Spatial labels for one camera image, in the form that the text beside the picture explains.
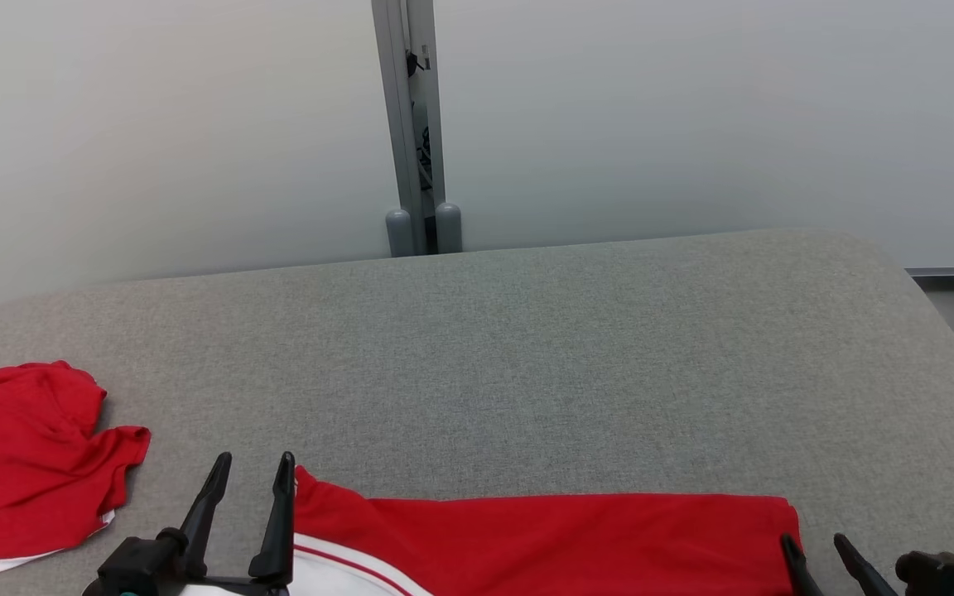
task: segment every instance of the clothing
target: clothing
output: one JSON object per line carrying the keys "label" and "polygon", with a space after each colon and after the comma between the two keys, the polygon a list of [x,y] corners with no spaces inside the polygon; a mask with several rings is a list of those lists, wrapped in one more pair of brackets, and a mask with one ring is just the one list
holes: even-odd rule
{"label": "clothing", "polygon": [[294,529],[295,595],[785,596],[800,543],[779,497],[367,499],[299,465]]}
{"label": "clothing", "polygon": [[95,434],[105,395],[68,363],[0,368],[0,570],[78,546],[126,501],[149,431]]}

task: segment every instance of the gray table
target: gray table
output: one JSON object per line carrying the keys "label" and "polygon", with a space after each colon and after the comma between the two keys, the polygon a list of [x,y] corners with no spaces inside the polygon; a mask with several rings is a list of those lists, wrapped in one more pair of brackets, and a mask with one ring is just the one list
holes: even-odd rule
{"label": "gray table", "polygon": [[[177,524],[220,450],[208,551],[243,574],[284,449],[371,497],[783,495],[828,592],[848,533],[893,574],[954,551],[954,335],[871,245],[780,230],[100,286],[0,306],[0,366],[63,358],[152,430],[129,504],[0,594],[78,594]],[[894,585],[900,586],[896,579]]]}

